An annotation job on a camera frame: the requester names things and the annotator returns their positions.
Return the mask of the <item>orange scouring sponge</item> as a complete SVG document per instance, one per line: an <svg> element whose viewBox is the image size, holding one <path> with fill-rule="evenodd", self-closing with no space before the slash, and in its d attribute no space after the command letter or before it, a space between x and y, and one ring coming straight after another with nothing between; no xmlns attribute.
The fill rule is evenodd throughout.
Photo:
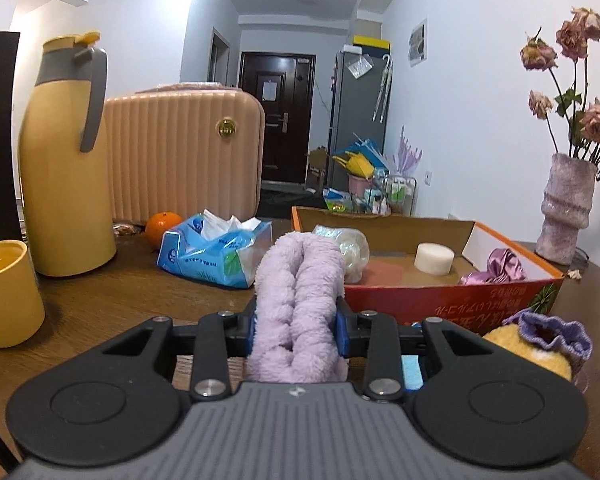
<svg viewBox="0 0 600 480"><path fill-rule="evenodd" d="M405 257L372 257L362 270L354 286L402 286L405 275Z"/></svg>

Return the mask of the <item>yellow plush toy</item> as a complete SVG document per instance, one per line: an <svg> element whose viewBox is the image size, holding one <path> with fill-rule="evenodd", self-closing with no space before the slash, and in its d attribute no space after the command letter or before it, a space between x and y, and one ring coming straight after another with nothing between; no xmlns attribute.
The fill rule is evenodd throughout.
<svg viewBox="0 0 600 480"><path fill-rule="evenodd" d="M572 370L569 361L559 352L544 350L519 335L516 324L508 324L491 330L483 338L492 344L515 353L517 356L546 368L556 375L572 381Z"/></svg>

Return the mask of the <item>lilac fluffy scrunchie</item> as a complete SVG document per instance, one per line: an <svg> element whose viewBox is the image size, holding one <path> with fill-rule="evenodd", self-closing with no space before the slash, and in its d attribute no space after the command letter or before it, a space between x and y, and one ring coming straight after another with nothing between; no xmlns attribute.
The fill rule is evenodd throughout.
<svg viewBox="0 0 600 480"><path fill-rule="evenodd" d="M248 358L255 382L343 382L348 363L332 329L344 296L344 265L333 240L291 232L263 256L254 281L256 325Z"/></svg>

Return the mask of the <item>white round sponge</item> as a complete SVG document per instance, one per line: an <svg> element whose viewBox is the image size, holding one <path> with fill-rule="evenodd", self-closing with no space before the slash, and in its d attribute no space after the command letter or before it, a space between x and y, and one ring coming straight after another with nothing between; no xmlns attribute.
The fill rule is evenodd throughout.
<svg viewBox="0 0 600 480"><path fill-rule="evenodd" d="M422 273L445 276L451 272L455 252L436 243L420 243L416 249L414 266Z"/></svg>

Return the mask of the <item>dark entrance door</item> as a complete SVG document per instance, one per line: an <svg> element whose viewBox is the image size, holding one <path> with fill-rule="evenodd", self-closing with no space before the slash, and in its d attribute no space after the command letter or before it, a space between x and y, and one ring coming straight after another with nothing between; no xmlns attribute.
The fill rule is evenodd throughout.
<svg viewBox="0 0 600 480"><path fill-rule="evenodd" d="M244 52L239 88L259 101L265 114L262 179L306 182L313 104L315 56Z"/></svg>

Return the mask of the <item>blue tissue pack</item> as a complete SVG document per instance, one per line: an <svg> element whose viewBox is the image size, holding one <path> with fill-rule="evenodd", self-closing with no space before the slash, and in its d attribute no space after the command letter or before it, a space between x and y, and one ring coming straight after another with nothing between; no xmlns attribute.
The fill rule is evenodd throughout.
<svg viewBox="0 0 600 480"><path fill-rule="evenodd" d="M157 266L180 278L247 289L272 243L269 221L224 220L205 210L163 234Z"/></svg>

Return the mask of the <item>white wall panel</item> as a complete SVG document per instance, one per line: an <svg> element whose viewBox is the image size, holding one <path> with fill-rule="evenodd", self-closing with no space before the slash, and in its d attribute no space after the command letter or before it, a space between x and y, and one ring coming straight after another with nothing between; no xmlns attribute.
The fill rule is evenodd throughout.
<svg viewBox="0 0 600 480"><path fill-rule="evenodd" d="M424 62L427 58L427 20L420 22L411 32L408 60L411 66Z"/></svg>

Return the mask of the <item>pink satin scrunchie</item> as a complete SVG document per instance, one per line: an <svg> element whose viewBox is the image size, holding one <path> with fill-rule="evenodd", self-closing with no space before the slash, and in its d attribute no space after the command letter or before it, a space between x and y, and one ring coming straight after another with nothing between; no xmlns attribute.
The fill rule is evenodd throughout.
<svg viewBox="0 0 600 480"><path fill-rule="evenodd" d="M496 248L486 260L486 270L474 271L460 278L461 285L491 285L522 282L527 278L517 255L508 248Z"/></svg>

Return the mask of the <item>dried pink roses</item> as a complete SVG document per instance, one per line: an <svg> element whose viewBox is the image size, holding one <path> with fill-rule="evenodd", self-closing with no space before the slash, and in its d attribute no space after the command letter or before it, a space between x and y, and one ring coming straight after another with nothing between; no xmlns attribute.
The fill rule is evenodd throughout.
<svg viewBox="0 0 600 480"><path fill-rule="evenodd" d="M530 91L528 107L546 123L554 148L558 143L551 114L567 124L567 155L600 166L600 96L590 92L590 44L600 42L600 14L585 6L571 9L570 14L557 29L554 44L536 32L519 52L525 70L549 74L555 87L554 96Z"/></svg>

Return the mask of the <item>yellow thermos jug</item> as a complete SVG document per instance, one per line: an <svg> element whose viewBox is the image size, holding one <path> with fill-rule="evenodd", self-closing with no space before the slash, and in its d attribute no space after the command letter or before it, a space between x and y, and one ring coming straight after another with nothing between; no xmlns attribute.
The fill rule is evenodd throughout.
<svg viewBox="0 0 600 480"><path fill-rule="evenodd" d="M21 123L27 237L35 271L51 278L91 272L117 252L102 119L108 58L99 38L93 30L46 41Z"/></svg>

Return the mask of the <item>white mesh bath puff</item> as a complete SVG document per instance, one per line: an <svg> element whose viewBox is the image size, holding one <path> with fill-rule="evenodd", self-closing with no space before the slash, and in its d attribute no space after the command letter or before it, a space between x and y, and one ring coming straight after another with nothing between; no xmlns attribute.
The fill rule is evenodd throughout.
<svg viewBox="0 0 600 480"><path fill-rule="evenodd" d="M330 226L316 226L312 233L328 237L337 244L343 258L344 281L358 284L370 261L370 246L366 236L357 229Z"/></svg>

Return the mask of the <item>light blue plush toy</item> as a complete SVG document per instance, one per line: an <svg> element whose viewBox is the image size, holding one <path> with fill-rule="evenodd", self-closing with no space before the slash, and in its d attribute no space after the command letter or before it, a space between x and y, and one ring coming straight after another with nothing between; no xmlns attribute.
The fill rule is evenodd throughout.
<svg viewBox="0 0 600 480"><path fill-rule="evenodd" d="M401 356L404 386L407 391L417 391L424 385L418 356Z"/></svg>

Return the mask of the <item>purple knitted pouch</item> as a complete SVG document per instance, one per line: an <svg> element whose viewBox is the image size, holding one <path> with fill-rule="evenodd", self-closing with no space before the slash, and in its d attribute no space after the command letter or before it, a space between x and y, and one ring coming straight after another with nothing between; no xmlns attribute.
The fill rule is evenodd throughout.
<svg viewBox="0 0 600 480"><path fill-rule="evenodd" d="M528 344L546 352L558 352L577 375L593 353L593 341L579 321L564 321L531 309L521 310L506 318L503 326L515 324L518 335Z"/></svg>

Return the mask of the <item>orange fruit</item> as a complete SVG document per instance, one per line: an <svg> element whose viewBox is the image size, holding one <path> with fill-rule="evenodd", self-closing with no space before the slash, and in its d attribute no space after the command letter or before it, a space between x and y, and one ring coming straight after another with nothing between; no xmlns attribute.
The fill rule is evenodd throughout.
<svg viewBox="0 0 600 480"><path fill-rule="evenodd" d="M152 249L158 250L162 243L163 234L178 226L184 219L175 212L161 211L153 214L146 222L145 237Z"/></svg>

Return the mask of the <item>pink ribbed suitcase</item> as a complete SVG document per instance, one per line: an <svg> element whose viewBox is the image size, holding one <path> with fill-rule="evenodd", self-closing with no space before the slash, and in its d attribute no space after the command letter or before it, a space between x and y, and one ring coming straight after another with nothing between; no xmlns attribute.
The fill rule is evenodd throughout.
<svg viewBox="0 0 600 480"><path fill-rule="evenodd" d="M104 123L114 220L256 214L265 114L251 94L204 84L117 96L105 104Z"/></svg>

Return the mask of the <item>yellow mug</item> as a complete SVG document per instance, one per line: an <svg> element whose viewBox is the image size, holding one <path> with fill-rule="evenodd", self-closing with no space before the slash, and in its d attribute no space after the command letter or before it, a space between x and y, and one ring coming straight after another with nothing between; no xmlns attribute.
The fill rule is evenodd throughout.
<svg viewBox="0 0 600 480"><path fill-rule="evenodd" d="M27 245L21 240L0 241L0 349L31 338L45 320Z"/></svg>

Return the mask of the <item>grey refrigerator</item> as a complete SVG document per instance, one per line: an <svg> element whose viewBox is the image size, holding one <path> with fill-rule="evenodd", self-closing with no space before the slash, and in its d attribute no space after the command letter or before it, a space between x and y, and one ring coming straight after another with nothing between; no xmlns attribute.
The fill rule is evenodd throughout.
<svg viewBox="0 0 600 480"><path fill-rule="evenodd" d="M382 75L390 61L390 51L361 46L361 52L344 49L335 58L332 76L327 151L344 156L358 140L372 140L380 152L385 147L388 90Z"/></svg>

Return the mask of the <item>red cardboard box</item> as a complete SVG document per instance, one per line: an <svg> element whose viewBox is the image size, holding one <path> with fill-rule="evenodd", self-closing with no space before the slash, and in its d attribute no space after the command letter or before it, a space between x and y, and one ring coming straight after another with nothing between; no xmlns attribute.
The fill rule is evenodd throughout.
<svg viewBox="0 0 600 480"><path fill-rule="evenodd" d="M520 310L550 312L564 281L562 272L531 250L477 221L336 214L306 207L292 208L291 219L294 229L301 232L311 232L316 226L357 229L367 238L370 258L405 257L402 286L346 286L346 300L353 311L375 310L401 324L437 316L483 335ZM420 243L440 244L455 252L448 275L429 275L415 268ZM486 270L486 260L496 248L512 250L527 278L497 285L461 285L462 276Z"/></svg>

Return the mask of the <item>pink textured vase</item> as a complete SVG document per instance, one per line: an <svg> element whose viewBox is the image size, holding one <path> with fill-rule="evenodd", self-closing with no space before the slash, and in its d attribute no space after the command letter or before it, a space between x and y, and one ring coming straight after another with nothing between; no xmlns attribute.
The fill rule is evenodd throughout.
<svg viewBox="0 0 600 480"><path fill-rule="evenodd" d="M588 227L597 168L566 154L554 154L544 188L544 216L535 252L550 262L570 266L579 233Z"/></svg>

